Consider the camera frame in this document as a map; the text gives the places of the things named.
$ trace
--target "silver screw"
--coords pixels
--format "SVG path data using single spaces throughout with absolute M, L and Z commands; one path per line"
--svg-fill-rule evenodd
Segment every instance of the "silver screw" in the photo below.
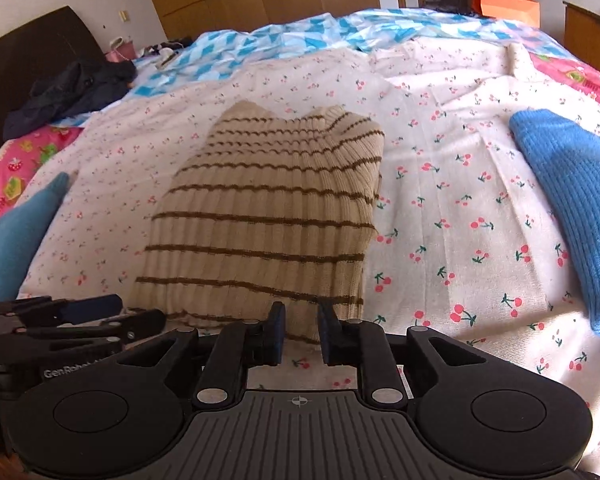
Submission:
M 226 391 L 220 388 L 207 388 L 206 390 L 200 390 L 198 392 L 198 400 L 205 404 L 217 404 L 218 402 L 224 402 L 227 400 L 229 395 Z
M 393 388 L 380 388 L 371 394 L 372 399 L 380 404 L 395 404 L 402 400 L 402 393 Z

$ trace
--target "wooden dresser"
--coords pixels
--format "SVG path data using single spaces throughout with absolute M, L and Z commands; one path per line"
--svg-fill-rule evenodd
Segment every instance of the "wooden dresser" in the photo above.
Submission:
M 600 16 L 569 2 L 566 6 L 564 46 L 600 71 Z

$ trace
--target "crosshair symbol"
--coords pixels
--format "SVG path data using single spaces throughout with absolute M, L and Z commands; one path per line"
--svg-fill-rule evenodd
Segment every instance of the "crosshair symbol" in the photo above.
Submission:
M 311 401 L 305 397 L 297 396 L 297 397 L 294 397 L 293 399 L 291 399 L 289 402 L 293 403 L 298 408 L 300 408 L 300 406 L 304 406 L 306 403 L 311 402 Z

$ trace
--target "dark jacket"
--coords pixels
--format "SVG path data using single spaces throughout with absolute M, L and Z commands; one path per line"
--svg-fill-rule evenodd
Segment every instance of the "dark jacket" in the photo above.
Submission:
M 31 99 L 4 121 L 4 140 L 17 139 L 65 117 L 102 110 L 122 99 L 136 77 L 131 61 L 74 61 L 60 75 L 36 81 Z

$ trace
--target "gray ribbed plate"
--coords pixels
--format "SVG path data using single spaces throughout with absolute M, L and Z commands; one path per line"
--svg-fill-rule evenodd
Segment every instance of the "gray ribbed plate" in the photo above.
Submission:
M 443 462 L 405 418 L 353 391 L 248 391 L 197 415 L 179 443 L 127 480 L 475 480 Z M 565 471 L 555 480 L 577 479 Z

